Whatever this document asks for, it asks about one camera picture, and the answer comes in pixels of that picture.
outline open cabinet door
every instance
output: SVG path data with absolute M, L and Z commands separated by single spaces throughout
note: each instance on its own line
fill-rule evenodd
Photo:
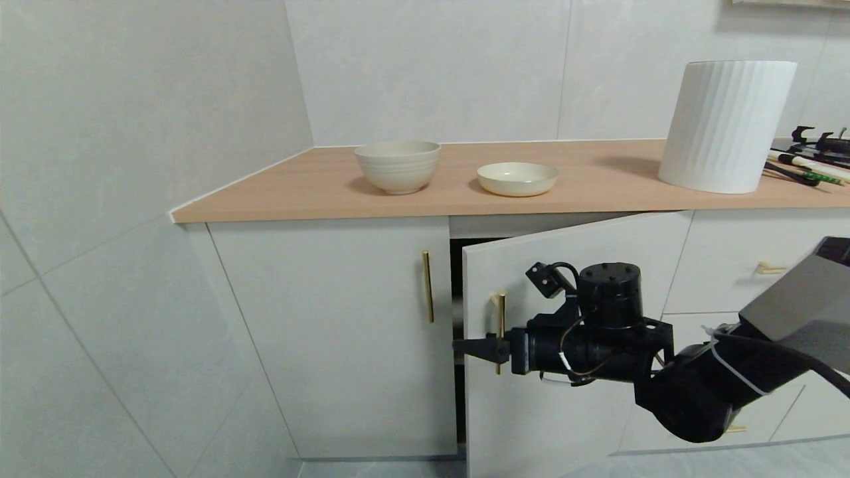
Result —
M 465 337 L 496 331 L 495 293 L 507 295 L 506 330 L 563 303 L 563 294 L 545 299 L 525 277 L 537 261 L 578 270 L 633 263 L 641 269 L 643 314 L 660 319 L 692 214 L 639 214 L 464 248 Z M 465 363 L 470 478 L 557 478 L 617 449 L 634 402 L 630 384 L 573 388 L 513 375 L 510 363 L 501 375 L 490 362 L 467 356 Z

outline wall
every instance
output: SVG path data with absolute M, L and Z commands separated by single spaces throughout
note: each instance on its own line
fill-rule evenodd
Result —
M 286 5 L 317 145 L 665 138 L 696 60 L 796 61 L 778 134 L 801 122 L 850 126 L 847 10 L 729 0 Z
M 283 2 L 2 11 L 0 475 L 297 475 L 165 215 L 312 145 Z

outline drawer handle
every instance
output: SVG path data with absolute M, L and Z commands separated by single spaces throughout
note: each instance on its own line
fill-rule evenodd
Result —
M 726 433 L 744 433 L 748 429 L 744 425 L 732 425 L 726 429 Z
M 773 267 L 766 260 L 758 263 L 758 267 L 756 267 L 756 274 L 759 276 L 776 276 L 777 274 L 782 274 L 788 270 L 787 267 Z
M 422 251 L 422 269 L 425 272 L 425 300 L 428 303 L 428 323 L 434 323 L 434 291 L 431 288 L 431 254 Z
M 499 339 L 505 337 L 505 293 L 496 293 L 490 297 L 490 301 L 496 305 L 496 310 L 498 311 L 499 317 L 499 326 L 496 329 L 496 336 Z M 502 365 L 501 363 L 496 364 L 496 375 L 502 375 Z

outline cabinet door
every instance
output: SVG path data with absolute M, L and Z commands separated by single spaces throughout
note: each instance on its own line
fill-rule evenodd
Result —
M 457 453 L 447 218 L 209 226 L 301 458 Z
M 641 268 L 643 313 L 660 318 L 688 231 L 691 212 L 639 214 L 463 250 L 467 339 L 496 330 L 490 297 L 507 295 L 506 328 L 554 312 L 525 272 L 535 262 L 578 269 L 600 262 Z M 630 384 L 597 381 L 571 388 L 512 375 L 510 366 L 466 359 L 467 465 L 470 477 L 557 477 L 617 449 L 634 402 Z
M 806 386 L 771 441 L 850 435 L 850 400 L 817 373 L 801 379 Z
M 665 314 L 662 320 L 673 325 L 673 342 L 678 353 L 688 345 L 708 341 L 708 335 L 701 326 L 717 327 L 722 323 L 738 323 L 738 314 Z M 676 437 L 661 426 L 652 413 L 635 405 L 620 443 L 620 451 L 731 447 L 767 443 L 801 390 L 802 382 L 799 379 L 793 380 L 774 390 L 772 394 L 758 399 L 741 410 L 724 436 L 708 443 L 690 443 Z

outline robotic arm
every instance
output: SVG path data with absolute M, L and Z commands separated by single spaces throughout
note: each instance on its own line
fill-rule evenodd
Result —
M 640 407 L 694 443 L 717 440 L 742 407 L 808 370 L 850 397 L 850 382 L 834 370 L 850 373 L 850 238 L 826 237 L 750 302 L 739 323 L 709 330 L 710 341 L 675 355 L 672 325 L 643 316 L 636 265 L 579 272 L 563 262 L 537 263 L 525 275 L 549 299 L 564 291 L 564 304 L 503 338 L 455 340 L 455 350 L 510 361 L 520 375 L 563 374 L 572 386 L 632 383 Z M 653 370 L 653 361 L 661 369 Z

